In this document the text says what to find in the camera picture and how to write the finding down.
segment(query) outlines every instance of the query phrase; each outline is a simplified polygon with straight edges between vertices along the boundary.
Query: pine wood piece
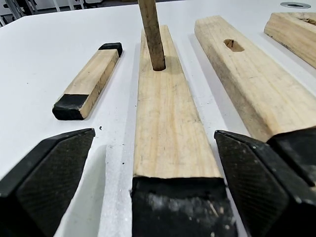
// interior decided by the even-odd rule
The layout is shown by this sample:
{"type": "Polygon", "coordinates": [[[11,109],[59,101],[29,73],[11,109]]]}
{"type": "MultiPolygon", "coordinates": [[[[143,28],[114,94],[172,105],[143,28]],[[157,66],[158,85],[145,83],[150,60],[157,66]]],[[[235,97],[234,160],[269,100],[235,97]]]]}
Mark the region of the pine wood piece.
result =
{"type": "Polygon", "coordinates": [[[81,120],[89,115],[107,84],[121,51],[120,43],[105,44],[97,50],[54,105],[53,113],[57,119],[81,120]]]}
{"type": "Polygon", "coordinates": [[[316,13],[272,13],[264,33],[316,68],[316,13]]]}
{"type": "Polygon", "coordinates": [[[156,2],[155,0],[138,0],[138,4],[153,68],[155,71],[164,70],[166,66],[159,31],[156,2]]]}
{"type": "Polygon", "coordinates": [[[166,61],[160,72],[142,32],[134,176],[220,177],[169,29],[160,32],[166,61]]]}
{"type": "Polygon", "coordinates": [[[316,125],[316,98],[223,18],[197,20],[195,35],[254,138],[316,125]]]}

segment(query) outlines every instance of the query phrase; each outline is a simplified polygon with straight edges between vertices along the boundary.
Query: table surface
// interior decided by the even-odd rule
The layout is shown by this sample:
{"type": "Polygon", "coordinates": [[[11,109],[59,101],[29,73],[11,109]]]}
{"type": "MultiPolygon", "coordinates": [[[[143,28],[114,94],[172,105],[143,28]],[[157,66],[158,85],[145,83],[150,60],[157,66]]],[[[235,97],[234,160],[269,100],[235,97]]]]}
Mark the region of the table surface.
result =
{"type": "MultiPolygon", "coordinates": [[[[217,161],[214,130],[248,133],[194,35],[195,21],[221,15],[316,94],[316,70],[263,33],[272,12],[315,10],[315,0],[304,2],[312,8],[285,8],[276,0],[157,4],[159,22],[169,26],[217,161]]],[[[87,127],[96,131],[57,237],[131,236],[129,190],[141,30],[138,5],[23,17],[0,28],[0,178],[47,137],[87,127]],[[51,112],[57,98],[100,45],[117,41],[124,53],[90,116],[84,121],[57,120],[51,112]]],[[[244,236],[238,216],[237,223],[244,236]]]]}

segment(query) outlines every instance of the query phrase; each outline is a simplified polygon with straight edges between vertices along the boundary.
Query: hole in wood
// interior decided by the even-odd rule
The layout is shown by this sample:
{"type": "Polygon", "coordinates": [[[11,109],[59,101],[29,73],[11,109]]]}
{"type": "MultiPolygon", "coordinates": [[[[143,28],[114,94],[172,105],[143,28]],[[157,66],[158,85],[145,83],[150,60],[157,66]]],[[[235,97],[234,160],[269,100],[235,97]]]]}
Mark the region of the hole in wood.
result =
{"type": "Polygon", "coordinates": [[[226,39],[226,40],[224,40],[224,44],[227,46],[227,48],[230,48],[231,51],[233,51],[233,52],[244,51],[244,48],[241,47],[236,40],[226,39]]]}

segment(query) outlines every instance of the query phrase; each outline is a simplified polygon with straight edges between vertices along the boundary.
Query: wooden block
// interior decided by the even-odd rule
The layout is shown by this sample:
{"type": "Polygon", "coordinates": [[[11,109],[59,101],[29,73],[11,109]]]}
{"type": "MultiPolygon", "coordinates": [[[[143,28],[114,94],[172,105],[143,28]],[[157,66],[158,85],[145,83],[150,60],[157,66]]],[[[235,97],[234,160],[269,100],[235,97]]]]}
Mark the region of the wooden block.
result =
{"type": "Polygon", "coordinates": [[[132,197],[132,235],[237,237],[224,179],[167,26],[166,69],[154,71],[144,32],[132,197]]]}
{"type": "Polygon", "coordinates": [[[272,13],[264,33],[316,68],[316,13],[272,13]]]}
{"type": "Polygon", "coordinates": [[[195,35],[254,138],[316,125],[316,98],[223,18],[197,20],[195,35]]]}
{"type": "Polygon", "coordinates": [[[92,56],[53,107],[59,120],[85,119],[122,54],[121,43],[106,43],[92,56]]]}
{"type": "Polygon", "coordinates": [[[155,0],[138,0],[138,4],[153,68],[155,71],[164,70],[166,66],[159,31],[156,2],[155,0]]]}
{"type": "Polygon", "coordinates": [[[154,71],[141,39],[134,176],[220,177],[167,26],[166,69],[154,71]]]}

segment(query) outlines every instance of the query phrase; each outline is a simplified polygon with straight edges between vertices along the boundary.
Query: textured black rubber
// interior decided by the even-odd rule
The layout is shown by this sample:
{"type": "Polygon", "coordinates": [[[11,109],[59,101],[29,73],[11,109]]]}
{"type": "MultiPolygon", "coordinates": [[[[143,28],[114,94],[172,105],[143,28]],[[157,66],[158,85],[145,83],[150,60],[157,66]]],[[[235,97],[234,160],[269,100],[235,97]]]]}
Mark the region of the textured black rubber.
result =
{"type": "Polygon", "coordinates": [[[0,236],[53,237],[73,198],[94,129],[41,141],[0,181],[0,236]]]}
{"type": "Polygon", "coordinates": [[[222,178],[134,177],[133,237],[236,237],[222,178]]]}
{"type": "Polygon", "coordinates": [[[64,94],[53,107],[58,120],[83,120],[80,109],[88,95],[64,94]]]}
{"type": "MultiPolygon", "coordinates": [[[[301,139],[289,135],[291,142],[301,139]]],[[[287,158],[278,154],[280,148],[274,150],[274,146],[244,135],[216,131],[214,137],[228,187],[252,237],[316,236],[316,195],[310,183],[286,162],[295,154],[282,143],[286,134],[270,143],[290,151],[287,158]]]]}

